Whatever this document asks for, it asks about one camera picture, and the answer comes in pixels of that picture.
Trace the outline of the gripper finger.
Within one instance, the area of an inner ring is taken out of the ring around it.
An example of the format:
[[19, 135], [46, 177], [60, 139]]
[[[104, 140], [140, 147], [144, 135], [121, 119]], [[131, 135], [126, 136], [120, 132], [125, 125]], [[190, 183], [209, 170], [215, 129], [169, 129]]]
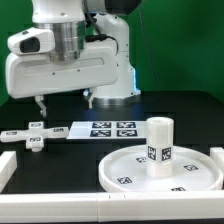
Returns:
[[93, 101], [94, 101], [96, 92], [97, 92], [97, 89], [95, 87], [88, 88], [83, 92], [83, 96], [87, 100], [89, 108], [93, 107]]
[[47, 116], [47, 108], [43, 103], [44, 97], [43, 96], [36, 96], [35, 101], [40, 108], [40, 114], [42, 115], [43, 118], [45, 118]]

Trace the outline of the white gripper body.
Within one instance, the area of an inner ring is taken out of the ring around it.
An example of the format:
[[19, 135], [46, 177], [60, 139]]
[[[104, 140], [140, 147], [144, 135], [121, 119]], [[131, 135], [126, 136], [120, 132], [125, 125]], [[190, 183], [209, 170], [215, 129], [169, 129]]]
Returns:
[[6, 88], [13, 98], [26, 98], [108, 85], [117, 80], [112, 46], [88, 44], [72, 63], [53, 63], [48, 54], [17, 56], [6, 60]]

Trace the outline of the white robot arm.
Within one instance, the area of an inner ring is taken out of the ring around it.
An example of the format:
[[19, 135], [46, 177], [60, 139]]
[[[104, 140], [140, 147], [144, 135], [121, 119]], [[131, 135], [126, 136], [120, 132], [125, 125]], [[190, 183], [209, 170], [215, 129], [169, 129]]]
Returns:
[[8, 38], [5, 78], [13, 98], [87, 89], [121, 101], [137, 93], [129, 63], [128, 15], [142, 0], [31, 0], [34, 26]]

